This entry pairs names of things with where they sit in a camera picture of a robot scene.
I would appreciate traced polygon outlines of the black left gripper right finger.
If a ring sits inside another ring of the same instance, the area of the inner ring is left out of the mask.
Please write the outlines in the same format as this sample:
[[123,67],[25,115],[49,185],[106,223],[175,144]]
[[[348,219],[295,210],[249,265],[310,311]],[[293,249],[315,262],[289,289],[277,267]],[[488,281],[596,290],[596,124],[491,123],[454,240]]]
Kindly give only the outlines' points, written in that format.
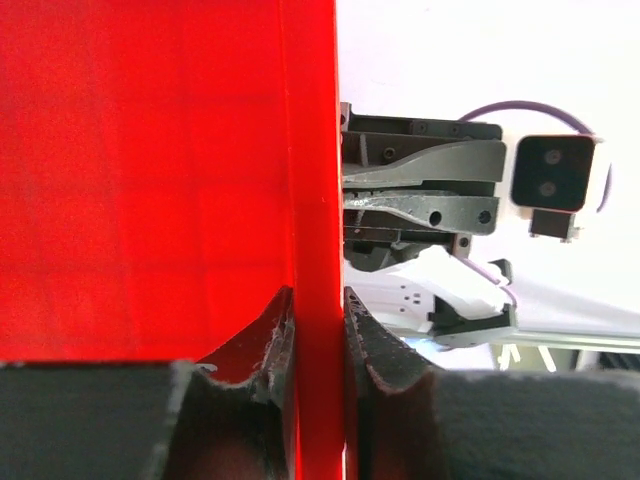
[[635,479],[639,377],[445,370],[344,292],[350,479]]

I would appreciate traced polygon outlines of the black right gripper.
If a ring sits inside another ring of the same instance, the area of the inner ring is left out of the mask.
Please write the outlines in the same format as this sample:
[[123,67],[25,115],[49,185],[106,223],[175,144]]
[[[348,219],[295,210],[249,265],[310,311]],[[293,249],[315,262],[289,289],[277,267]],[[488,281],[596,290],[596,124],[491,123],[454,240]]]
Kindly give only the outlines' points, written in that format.
[[374,272],[440,246],[465,258],[495,231],[506,145],[490,123],[341,107],[344,257]]

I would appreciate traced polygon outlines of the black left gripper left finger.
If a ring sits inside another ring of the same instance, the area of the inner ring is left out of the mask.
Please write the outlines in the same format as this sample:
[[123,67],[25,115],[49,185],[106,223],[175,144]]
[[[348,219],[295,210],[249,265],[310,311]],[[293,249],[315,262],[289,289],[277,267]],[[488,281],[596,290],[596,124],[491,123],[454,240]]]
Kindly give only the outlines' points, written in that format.
[[1,369],[5,479],[291,479],[293,291],[197,363]]

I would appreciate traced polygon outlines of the red plastic tray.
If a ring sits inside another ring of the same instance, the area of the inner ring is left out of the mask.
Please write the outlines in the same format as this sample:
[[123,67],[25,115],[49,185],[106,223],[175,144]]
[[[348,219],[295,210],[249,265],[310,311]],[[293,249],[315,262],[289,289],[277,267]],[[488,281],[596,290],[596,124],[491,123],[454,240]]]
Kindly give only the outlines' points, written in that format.
[[332,1],[1,5],[1,355],[199,359],[295,292],[298,467],[342,475]]

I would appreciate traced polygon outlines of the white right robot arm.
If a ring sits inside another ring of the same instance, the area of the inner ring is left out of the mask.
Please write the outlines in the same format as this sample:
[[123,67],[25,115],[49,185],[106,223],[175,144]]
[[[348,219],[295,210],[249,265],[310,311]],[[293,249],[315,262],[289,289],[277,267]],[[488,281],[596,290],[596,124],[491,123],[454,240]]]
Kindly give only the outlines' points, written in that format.
[[383,324],[448,348],[511,334],[505,260],[469,258],[494,232],[506,147],[491,124],[340,114],[346,284]]

